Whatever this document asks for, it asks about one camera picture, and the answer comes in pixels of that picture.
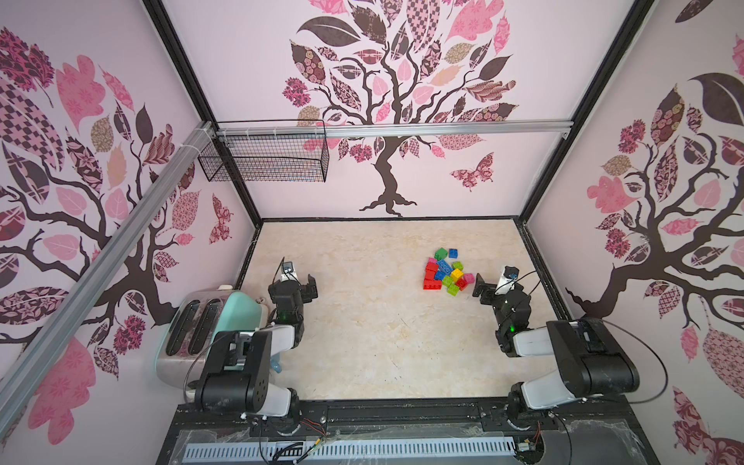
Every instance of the red building block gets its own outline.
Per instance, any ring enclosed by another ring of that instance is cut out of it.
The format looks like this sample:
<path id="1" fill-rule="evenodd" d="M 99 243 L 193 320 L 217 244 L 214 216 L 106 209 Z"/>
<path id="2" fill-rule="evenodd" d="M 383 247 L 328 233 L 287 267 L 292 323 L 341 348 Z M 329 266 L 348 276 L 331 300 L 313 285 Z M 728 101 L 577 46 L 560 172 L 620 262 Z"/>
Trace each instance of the red building block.
<path id="1" fill-rule="evenodd" d="M 423 280 L 423 288 L 425 290 L 429 289 L 442 289 L 442 281 L 435 281 L 431 279 L 425 279 Z"/>

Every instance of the wire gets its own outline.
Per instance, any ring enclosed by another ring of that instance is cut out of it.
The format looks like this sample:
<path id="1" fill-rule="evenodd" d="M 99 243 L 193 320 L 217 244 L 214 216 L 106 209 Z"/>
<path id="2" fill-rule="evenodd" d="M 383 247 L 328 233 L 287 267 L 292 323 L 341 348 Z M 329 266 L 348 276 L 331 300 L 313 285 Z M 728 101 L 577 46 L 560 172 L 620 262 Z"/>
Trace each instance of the wire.
<path id="1" fill-rule="evenodd" d="M 610 325 L 618 328 L 623 333 L 627 334 L 628 336 L 631 336 L 636 341 L 638 341 L 641 344 L 643 344 L 644 346 L 646 346 L 646 349 L 650 350 L 651 353 L 654 355 L 654 357 L 656 357 L 656 359 L 658 360 L 658 362 L 661 363 L 661 369 L 664 370 L 664 387 L 661 388 L 661 391 L 659 391 L 658 394 L 656 394 L 654 397 L 650 397 L 650 398 L 645 399 L 645 400 L 636 400 L 634 402 L 628 402 L 629 404 L 633 405 L 633 404 L 645 404 L 645 403 L 649 403 L 649 402 L 652 402 L 653 400 L 657 400 L 659 397 L 661 397 L 661 395 L 664 392 L 666 392 L 667 387 L 669 386 L 669 372 L 667 371 L 667 366 L 664 364 L 664 361 L 661 360 L 661 357 L 658 356 L 658 354 L 656 353 L 655 350 L 653 350 L 648 344 L 646 344 L 645 342 L 643 342 L 641 340 L 641 338 L 639 338 L 635 334 L 631 333 L 630 331 L 626 330 L 623 327 L 620 327 L 620 326 L 616 325 L 615 323 L 612 323 L 611 321 L 603 320 L 601 318 L 595 318 L 593 316 L 584 317 L 584 319 L 586 319 L 586 320 L 597 320 L 597 321 L 601 321 L 602 323 L 607 323 L 607 324 L 610 324 Z M 600 400 L 607 401 L 607 402 L 617 402 L 617 400 L 605 399 L 603 397 L 600 397 L 599 399 Z"/>
<path id="2" fill-rule="evenodd" d="M 571 435 L 568 433 L 568 427 L 565 425 L 563 420 L 561 420 L 561 417 L 556 415 L 554 411 L 550 410 L 550 413 L 555 415 L 555 418 L 557 418 L 558 421 L 561 422 L 563 428 L 565 429 L 565 436 L 568 438 L 568 463 L 566 465 L 571 465 L 571 459 L 574 457 L 574 444 L 571 442 Z"/>

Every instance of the building block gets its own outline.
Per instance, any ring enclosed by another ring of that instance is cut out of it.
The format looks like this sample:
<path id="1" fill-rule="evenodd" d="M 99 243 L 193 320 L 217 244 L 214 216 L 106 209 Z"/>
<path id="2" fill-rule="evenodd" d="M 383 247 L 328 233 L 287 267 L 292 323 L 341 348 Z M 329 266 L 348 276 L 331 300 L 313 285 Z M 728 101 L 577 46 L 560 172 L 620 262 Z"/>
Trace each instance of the building block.
<path id="1" fill-rule="evenodd" d="M 453 268 L 444 259 L 439 260 L 437 264 L 439 265 L 439 271 L 444 272 L 445 275 L 452 273 Z"/>
<path id="2" fill-rule="evenodd" d="M 423 288 L 424 290 L 442 289 L 442 283 L 440 281 L 425 279 L 423 281 Z"/>

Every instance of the aluminum rail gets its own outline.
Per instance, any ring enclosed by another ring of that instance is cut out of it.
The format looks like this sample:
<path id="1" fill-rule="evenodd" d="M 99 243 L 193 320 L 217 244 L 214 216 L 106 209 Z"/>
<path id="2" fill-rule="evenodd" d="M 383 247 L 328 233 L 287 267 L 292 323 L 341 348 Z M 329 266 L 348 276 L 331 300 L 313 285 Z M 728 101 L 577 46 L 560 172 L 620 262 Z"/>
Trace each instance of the aluminum rail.
<path id="1" fill-rule="evenodd" d="M 201 122 L 176 151 L 147 195 L 124 220 L 60 308 L 10 367 L 0 382 L 0 437 L 5 435 L 36 388 L 67 348 L 85 317 L 111 283 L 160 207 L 198 154 L 211 143 L 211 124 Z"/>
<path id="2" fill-rule="evenodd" d="M 240 121 L 229 121 L 237 124 Z M 403 137 L 407 135 L 499 134 L 508 132 L 569 132 L 573 121 L 532 120 L 499 122 L 425 123 L 425 124 L 367 124 L 355 126 L 325 126 L 329 138 Z M 224 128 L 220 136 L 231 135 L 322 135 L 322 126 L 272 126 Z"/>

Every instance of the butterfly decal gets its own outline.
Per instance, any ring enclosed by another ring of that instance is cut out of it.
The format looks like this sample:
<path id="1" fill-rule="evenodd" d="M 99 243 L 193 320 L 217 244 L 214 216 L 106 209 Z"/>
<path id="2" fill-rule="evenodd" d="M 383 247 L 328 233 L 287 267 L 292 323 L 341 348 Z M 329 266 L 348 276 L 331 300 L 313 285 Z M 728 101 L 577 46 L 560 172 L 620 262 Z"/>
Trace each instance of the butterfly decal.
<path id="1" fill-rule="evenodd" d="M 222 202 L 214 194 L 212 194 L 212 205 L 214 206 L 214 213 L 217 215 L 217 224 L 209 234 L 210 244 L 214 244 L 218 240 L 227 240 L 231 237 L 228 223 L 233 216 L 227 207 L 222 206 Z"/>
<path id="2" fill-rule="evenodd" d="M 493 182 L 493 179 L 491 179 L 491 176 L 493 176 L 493 170 L 489 168 L 489 166 L 491 166 L 492 164 L 493 152 L 484 156 L 483 159 L 478 163 L 478 166 L 475 167 L 474 171 L 456 170 L 452 171 L 450 174 L 453 175 L 455 179 L 462 181 L 463 186 L 467 187 L 468 189 L 470 189 L 470 192 L 472 192 L 472 188 L 478 183 L 478 180 L 488 180 Z"/>

